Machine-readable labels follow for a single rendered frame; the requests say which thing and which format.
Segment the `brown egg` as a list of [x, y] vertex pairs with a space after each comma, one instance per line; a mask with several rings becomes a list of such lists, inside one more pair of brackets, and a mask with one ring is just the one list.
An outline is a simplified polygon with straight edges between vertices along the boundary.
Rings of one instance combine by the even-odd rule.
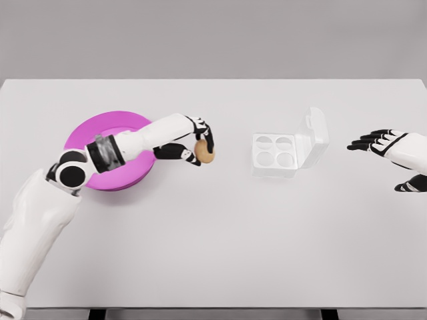
[[197, 159], [201, 163], [211, 163], [215, 158], [215, 151], [210, 153], [207, 149], [207, 141], [205, 139], [200, 139], [196, 142], [194, 146], [194, 153]]

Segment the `right robot hand striped fingers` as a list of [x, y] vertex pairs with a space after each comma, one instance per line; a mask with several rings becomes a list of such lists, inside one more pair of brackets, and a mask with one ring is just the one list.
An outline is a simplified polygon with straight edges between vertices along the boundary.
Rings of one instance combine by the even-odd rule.
[[427, 193], [427, 136], [395, 129], [379, 129], [352, 141], [347, 149], [366, 151], [391, 163], [417, 172], [411, 179], [397, 184], [400, 193]]

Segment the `left robot hand striped fingers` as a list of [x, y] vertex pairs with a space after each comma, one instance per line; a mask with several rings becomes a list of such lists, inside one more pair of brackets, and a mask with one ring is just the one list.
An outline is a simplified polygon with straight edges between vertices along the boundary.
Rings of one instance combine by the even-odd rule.
[[210, 126], [200, 117], [190, 117], [175, 113], [153, 122], [150, 125], [153, 130], [153, 153], [156, 159], [161, 160], [185, 160], [196, 166], [201, 161], [186, 146], [174, 141], [194, 134], [197, 141], [204, 138], [207, 152], [214, 154], [214, 138]]

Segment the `clear plastic egg box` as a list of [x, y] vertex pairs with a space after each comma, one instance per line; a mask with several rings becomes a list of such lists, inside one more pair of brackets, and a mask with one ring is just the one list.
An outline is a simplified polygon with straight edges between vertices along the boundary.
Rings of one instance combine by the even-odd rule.
[[254, 133], [252, 175], [292, 178], [317, 164], [330, 144], [324, 113], [310, 107], [295, 133]]

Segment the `pink round plate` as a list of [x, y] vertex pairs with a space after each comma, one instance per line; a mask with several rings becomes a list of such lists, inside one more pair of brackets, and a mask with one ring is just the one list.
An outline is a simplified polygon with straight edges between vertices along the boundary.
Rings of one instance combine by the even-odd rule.
[[[138, 131], [150, 120], [129, 111], [110, 111], [96, 115], [76, 127], [65, 142], [65, 149], [83, 149], [95, 141], [97, 135], [106, 137], [122, 131]], [[94, 174], [87, 187], [101, 191], [119, 191], [140, 182], [151, 170], [156, 158], [152, 151], [144, 151], [137, 159], [113, 171]]]

